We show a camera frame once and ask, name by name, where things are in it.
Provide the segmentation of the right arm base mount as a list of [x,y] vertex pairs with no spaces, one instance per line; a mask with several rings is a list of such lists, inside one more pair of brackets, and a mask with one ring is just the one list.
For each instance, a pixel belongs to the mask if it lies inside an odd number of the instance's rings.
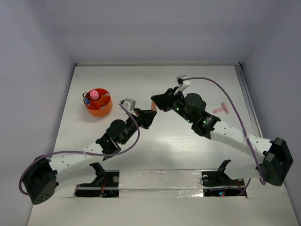
[[226,175],[226,166],[230,160],[224,160],[218,169],[202,171],[200,184],[205,197],[246,196],[244,180],[231,179]]

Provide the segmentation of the pink cap crayon bottle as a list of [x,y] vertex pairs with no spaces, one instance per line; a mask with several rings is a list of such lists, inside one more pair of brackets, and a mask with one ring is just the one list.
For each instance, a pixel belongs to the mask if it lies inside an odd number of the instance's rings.
[[90,97],[92,100],[98,100],[100,98],[100,95],[99,95],[98,91],[94,89],[94,90],[90,91]]

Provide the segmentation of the orange highlighter pen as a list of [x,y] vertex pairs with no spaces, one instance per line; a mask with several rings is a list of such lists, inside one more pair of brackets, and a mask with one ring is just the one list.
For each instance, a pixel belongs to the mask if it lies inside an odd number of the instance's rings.
[[154,112],[157,111],[157,106],[153,101],[151,102],[151,110],[154,111]]

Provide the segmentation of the pink highlighter pen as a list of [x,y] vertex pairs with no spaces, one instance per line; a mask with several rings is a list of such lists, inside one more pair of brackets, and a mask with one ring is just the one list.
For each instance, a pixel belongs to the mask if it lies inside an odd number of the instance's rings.
[[219,113],[219,112],[225,112],[226,114],[229,113],[229,109],[225,102],[221,103],[221,107],[213,110],[213,113]]

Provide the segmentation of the clear glue bottle blue cap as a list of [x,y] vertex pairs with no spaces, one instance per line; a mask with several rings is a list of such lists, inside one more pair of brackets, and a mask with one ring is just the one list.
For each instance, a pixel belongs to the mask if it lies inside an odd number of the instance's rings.
[[87,105],[87,106],[90,105],[90,100],[89,100],[87,97],[85,97],[85,98],[83,99],[83,101],[84,101],[85,105]]

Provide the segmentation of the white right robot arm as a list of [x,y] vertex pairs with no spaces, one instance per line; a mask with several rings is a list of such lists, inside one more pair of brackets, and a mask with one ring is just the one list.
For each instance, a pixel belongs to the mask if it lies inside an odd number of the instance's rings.
[[226,124],[206,112],[205,101],[196,93],[184,96],[180,91],[168,89],[164,94],[154,95],[151,99],[160,110],[174,110],[191,123],[192,130],[199,136],[224,143],[252,156],[256,166],[250,170],[240,170],[242,177],[259,178],[274,186],[283,184],[293,163],[287,143],[283,139],[255,137]]

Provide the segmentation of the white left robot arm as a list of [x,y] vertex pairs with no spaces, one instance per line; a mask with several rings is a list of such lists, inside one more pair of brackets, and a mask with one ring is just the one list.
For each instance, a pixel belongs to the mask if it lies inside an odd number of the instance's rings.
[[107,173],[100,162],[131,150],[135,141],[126,150],[126,144],[140,129],[149,129],[157,112],[134,109],[129,118],[114,120],[106,132],[93,144],[78,151],[59,151],[36,158],[24,171],[19,188],[29,196],[33,205],[41,204],[55,192],[76,185],[102,187],[107,182]]

